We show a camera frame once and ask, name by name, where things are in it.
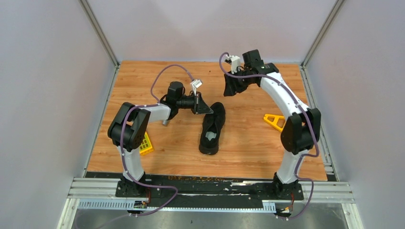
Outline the black sneaker shoe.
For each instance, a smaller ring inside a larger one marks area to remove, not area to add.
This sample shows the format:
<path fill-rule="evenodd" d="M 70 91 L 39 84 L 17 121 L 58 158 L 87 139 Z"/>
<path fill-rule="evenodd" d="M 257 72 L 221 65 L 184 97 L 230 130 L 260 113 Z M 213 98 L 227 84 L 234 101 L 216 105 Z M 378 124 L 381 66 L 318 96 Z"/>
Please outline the black sneaker shoe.
<path fill-rule="evenodd" d="M 215 155 L 219 150 L 219 139 L 226 113 L 221 102 L 212 104 L 210 108 L 213 114 L 206 114 L 203 119 L 199 150 L 202 154 Z"/>

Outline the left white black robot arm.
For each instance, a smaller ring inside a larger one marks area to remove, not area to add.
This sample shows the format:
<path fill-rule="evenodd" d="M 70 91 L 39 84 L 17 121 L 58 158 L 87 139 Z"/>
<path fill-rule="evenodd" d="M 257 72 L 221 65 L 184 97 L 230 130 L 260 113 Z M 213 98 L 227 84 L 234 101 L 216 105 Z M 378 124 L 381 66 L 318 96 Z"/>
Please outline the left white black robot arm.
<path fill-rule="evenodd" d="M 146 174 L 140 159 L 140 146 L 147 126 L 156 121 L 167 123 L 180 109 L 189 109 L 195 115 L 213 113 L 196 87 L 186 95 L 184 85 L 178 81 L 170 83 L 167 93 L 156 104 L 125 102 L 121 105 L 107 131 L 120 153 L 124 169 L 117 184 L 116 197 L 141 197 L 147 188 L 152 187 L 145 184 Z"/>

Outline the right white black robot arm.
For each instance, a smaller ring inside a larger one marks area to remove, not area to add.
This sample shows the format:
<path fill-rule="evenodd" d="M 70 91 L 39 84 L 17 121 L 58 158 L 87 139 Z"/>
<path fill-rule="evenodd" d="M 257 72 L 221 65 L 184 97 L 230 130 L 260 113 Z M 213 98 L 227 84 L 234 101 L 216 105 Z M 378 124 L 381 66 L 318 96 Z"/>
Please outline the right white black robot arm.
<path fill-rule="evenodd" d="M 276 103 L 285 118 L 280 139 L 284 147 L 282 163 L 275 173 L 271 193 L 285 199 L 298 187 L 299 170 L 304 158 L 318 157 L 321 113 L 301 101 L 284 81 L 279 69 L 266 63 L 258 50 L 240 58 L 221 54 L 219 66 L 224 73 L 224 96 L 234 96 L 257 84 Z"/>

